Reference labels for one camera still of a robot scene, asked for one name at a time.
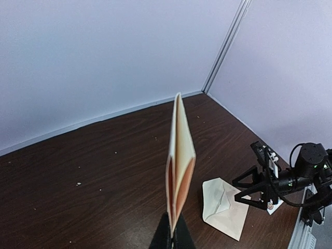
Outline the white paper sheet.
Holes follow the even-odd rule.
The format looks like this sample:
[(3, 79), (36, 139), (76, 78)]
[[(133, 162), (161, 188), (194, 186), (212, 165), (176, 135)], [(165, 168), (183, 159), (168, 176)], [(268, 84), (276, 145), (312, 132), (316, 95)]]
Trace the white paper sheet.
[(191, 137), (182, 96), (174, 99), (169, 152), (165, 169), (165, 189), (170, 231), (174, 233), (187, 199), (196, 152)]

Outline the beige paper envelope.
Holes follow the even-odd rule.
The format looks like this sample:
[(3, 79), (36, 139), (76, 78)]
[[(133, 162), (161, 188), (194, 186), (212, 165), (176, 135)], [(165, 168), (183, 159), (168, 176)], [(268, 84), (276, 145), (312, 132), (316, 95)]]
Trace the beige paper envelope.
[(240, 191), (221, 178), (203, 182), (202, 190), (203, 221), (239, 241), (248, 212), (247, 204), (234, 200)]

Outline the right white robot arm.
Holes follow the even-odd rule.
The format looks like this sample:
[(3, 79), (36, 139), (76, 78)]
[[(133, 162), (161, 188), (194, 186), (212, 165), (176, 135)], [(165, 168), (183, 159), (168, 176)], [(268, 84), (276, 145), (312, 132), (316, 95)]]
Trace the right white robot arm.
[(297, 147), (296, 162), (283, 170), (274, 150), (259, 141), (252, 143), (262, 171), (254, 165), (232, 181), (234, 187), (243, 188), (235, 201), (261, 210), (283, 201), (302, 209), (300, 219), (305, 225), (321, 225), (324, 209), (331, 205), (331, 150), (315, 143)]

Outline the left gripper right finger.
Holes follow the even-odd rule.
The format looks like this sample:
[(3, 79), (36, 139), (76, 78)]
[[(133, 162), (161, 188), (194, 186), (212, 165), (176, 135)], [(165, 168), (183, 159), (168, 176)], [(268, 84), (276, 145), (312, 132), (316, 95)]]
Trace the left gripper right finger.
[(172, 248), (174, 249), (196, 249), (183, 214), (179, 216), (177, 221), (172, 242)]

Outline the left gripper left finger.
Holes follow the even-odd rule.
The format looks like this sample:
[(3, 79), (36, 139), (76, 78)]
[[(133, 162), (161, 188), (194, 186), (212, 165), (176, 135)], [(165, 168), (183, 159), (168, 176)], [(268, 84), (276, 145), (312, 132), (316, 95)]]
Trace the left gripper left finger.
[(150, 243), (149, 249), (171, 249), (171, 229), (169, 224), (168, 213), (161, 216), (158, 227)]

